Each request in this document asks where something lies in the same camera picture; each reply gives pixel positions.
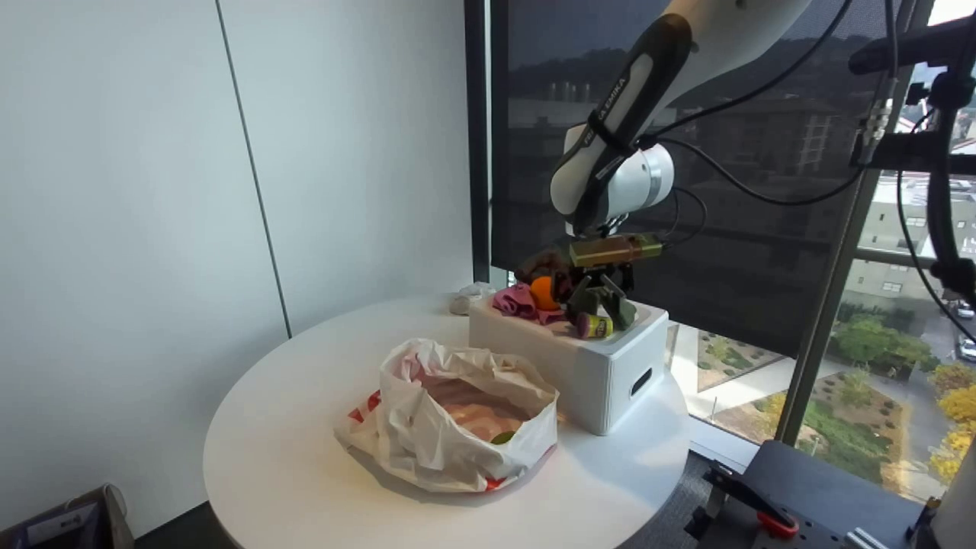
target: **floor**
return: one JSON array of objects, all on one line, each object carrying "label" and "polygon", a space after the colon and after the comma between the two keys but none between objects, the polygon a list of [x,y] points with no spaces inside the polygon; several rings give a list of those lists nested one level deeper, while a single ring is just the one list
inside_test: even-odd
[{"label": "floor", "polygon": [[[646,523],[622,549],[693,549],[696,539],[683,533],[693,509],[703,504],[708,485],[700,472],[708,463],[690,455],[683,478],[665,509]],[[234,549],[222,533],[213,509],[203,504],[158,531],[138,539],[138,549]]]}]

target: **gray wall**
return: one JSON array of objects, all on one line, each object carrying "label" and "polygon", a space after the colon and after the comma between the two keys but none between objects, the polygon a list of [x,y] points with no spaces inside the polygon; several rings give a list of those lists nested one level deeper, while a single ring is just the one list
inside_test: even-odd
[{"label": "gray wall", "polygon": [[[460,9],[225,7],[297,328],[469,278]],[[142,533],[282,342],[216,12],[4,0],[0,71],[0,529],[115,482]]]}]

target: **plastic bag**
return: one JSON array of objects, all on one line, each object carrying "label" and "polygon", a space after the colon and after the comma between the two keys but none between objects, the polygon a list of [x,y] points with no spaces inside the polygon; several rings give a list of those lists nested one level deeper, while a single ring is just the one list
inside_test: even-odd
[{"label": "plastic bag", "polygon": [[521,357],[415,338],[385,360],[382,387],[339,421],[339,440],[425,492],[485,495],[556,448],[556,402]]}]

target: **round table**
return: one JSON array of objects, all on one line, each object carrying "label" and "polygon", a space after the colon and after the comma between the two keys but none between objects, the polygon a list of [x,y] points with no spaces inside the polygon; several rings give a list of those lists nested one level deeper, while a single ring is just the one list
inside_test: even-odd
[{"label": "round table", "polygon": [[263,357],[220,402],[203,485],[247,549],[560,547],[627,539],[676,489],[690,421],[660,370],[611,436],[560,427],[557,452],[504,495],[439,496],[391,482],[335,440],[405,338],[467,345],[446,299],[397,299],[325,319]]}]

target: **white box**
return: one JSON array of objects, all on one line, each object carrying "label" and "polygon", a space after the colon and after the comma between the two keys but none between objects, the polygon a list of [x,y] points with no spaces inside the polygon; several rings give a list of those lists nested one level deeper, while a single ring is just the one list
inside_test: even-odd
[{"label": "white box", "polygon": [[667,312],[633,303],[638,319],[611,338],[581,342],[505,317],[492,296],[469,299],[469,345],[526,357],[557,389],[575,427],[611,433],[665,370]]}]

